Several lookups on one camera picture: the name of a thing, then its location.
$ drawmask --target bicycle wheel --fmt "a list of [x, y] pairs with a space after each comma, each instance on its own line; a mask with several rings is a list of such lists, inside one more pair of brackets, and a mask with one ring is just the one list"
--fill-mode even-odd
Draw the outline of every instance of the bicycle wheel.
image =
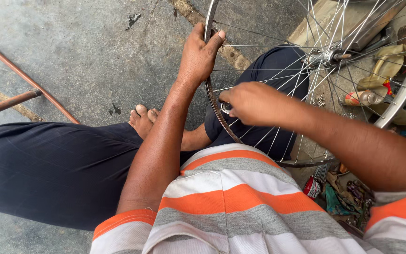
[[[393, 99], [385, 98], [373, 90], [366, 89], [383, 97], [383, 101], [388, 104], [383, 113], [377, 113], [361, 102], [360, 107], [346, 107], [338, 98], [340, 95], [351, 92], [354, 92], [352, 95], [354, 98], [359, 98], [358, 80], [373, 73], [369, 70], [374, 67], [374, 60], [377, 59], [374, 54], [384, 46], [396, 44], [406, 38], [394, 38], [392, 42], [384, 46], [359, 52], [385, 26], [392, 27], [395, 23], [399, 24], [396, 20], [406, 19], [406, 0], [375, 0], [358, 4], [349, 3], [349, 0], [319, 0], [315, 5], [312, 0], [294, 1], [296, 6], [302, 8], [305, 15], [302, 23], [294, 32], [285, 37], [276, 29], [279, 27], [277, 23], [280, 22], [267, 16], [270, 9], [273, 10], [270, 7], [271, 4], [260, 4], [257, 0], [223, 0], [220, 2], [211, 0], [206, 18], [205, 42], [210, 39], [212, 30], [223, 29], [227, 32], [227, 40], [219, 54], [222, 52], [225, 58], [229, 58], [227, 55], [230, 52], [230, 55], [236, 56], [238, 60], [248, 58], [248, 56], [253, 58], [252, 55], [261, 55], [267, 49], [277, 46], [290, 48], [296, 52], [298, 61], [294, 61], [282, 69], [268, 69], [270, 78], [260, 81], [267, 83], [280, 73], [292, 70], [295, 71], [295, 74], [288, 76], [287, 79], [297, 78], [297, 81], [293, 84], [294, 89], [288, 96], [294, 95], [294, 91], [305, 78], [308, 79], [309, 88], [301, 101], [329, 108], [335, 113], [365, 122], [368, 122], [372, 114], [376, 114], [378, 120], [374, 124], [379, 128], [390, 124], [396, 113], [406, 103], [406, 77], [403, 82], [391, 80], [395, 86], [399, 87], [397, 95]], [[279, 17], [278, 20], [291, 18], [293, 17]], [[334, 160], [335, 157], [328, 150], [297, 133], [292, 132], [288, 140], [278, 140], [277, 136], [284, 131], [280, 130], [279, 126], [269, 127], [269, 131], [264, 136], [257, 137], [257, 141], [254, 142], [251, 139], [248, 142], [245, 140], [259, 127], [249, 126], [242, 128], [243, 131], [233, 130], [236, 125], [242, 123], [239, 119], [230, 118], [226, 114], [229, 104], [217, 101], [220, 91], [229, 89], [233, 85], [227, 87], [224, 84], [214, 84], [214, 87], [211, 78], [214, 79], [215, 75], [220, 75], [223, 73], [222, 71], [238, 71], [240, 75], [245, 71], [256, 71], [252, 68], [247, 69], [246, 64], [240, 65], [237, 69], [232, 70], [215, 69], [205, 82], [211, 106], [228, 134], [237, 143], [246, 143], [254, 147], [260, 146], [267, 137], [269, 142], [272, 140], [270, 148], [265, 148], [261, 144], [261, 150], [271, 156], [279, 165], [285, 167], [309, 167]], [[286, 144], [284, 153], [271, 152], [275, 142]]]

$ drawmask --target hand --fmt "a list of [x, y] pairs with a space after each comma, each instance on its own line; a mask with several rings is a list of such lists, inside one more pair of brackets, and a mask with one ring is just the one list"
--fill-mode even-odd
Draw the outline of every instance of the hand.
[[196, 85], [195, 89], [211, 74], [217, 50], [225, 40], [223, 30], [214, 34], [207, 44], [203, 41], [203, 34], [204, 24], [198, 22], [184, 44], [177, 77], [177, 80], [184, 83], [192, 82]]
[[239, 117], [246, 125], [281, 126], [294, 130], [309, 110], [305, 103], [259, 82], [244, 82], [223, 91], [219, 100], [229, 102], [230, 116]]

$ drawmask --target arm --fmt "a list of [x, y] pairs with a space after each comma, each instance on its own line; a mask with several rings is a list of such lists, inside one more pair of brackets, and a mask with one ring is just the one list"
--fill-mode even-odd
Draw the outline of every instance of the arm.
[[265, 84], [222, 92], [230, 116], [245, 124], [295, 130], [327, 148], [375, 191], [406, 191], [406, 139], [370, 124], [309, 106]]
[[123, 187], [117, 214], [135, 209], [158, 211], [162, 194], [180, 170], [180, 147], [187, 110], [195, 90], [212, 72], [225, 32], [206, 45], [203, 23], [195, 25], [184, 45], [175, 83], [150, 133], [139, 148]]

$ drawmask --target plastic bottle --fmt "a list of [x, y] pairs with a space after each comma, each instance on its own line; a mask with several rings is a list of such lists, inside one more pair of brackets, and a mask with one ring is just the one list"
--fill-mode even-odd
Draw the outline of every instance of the plastic bottle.
[[369, 106], [372, 104], [379, 104], [380, 102], [383, 101], [383, 97], [374, 94], [371, 91], [359, 91], [358, 92], [358, 97], [359, 101], [356, 99], [357, 97], [357, 92], [351, 92], [346, 94], [345, 96], [341, 95], [339, 96], [339, 101], [341, 102], [342, 105], [346, 106]]

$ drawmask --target striped shirt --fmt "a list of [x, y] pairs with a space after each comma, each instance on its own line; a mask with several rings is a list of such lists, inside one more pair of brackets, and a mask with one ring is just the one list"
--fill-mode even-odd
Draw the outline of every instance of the striped shirt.
[[406, 253], [406, 193], [376, 193], [363, 239], [347, 233], [256, 148], [202, 150], [159, 211], [127, 211], [95, 230], [91, 254]]

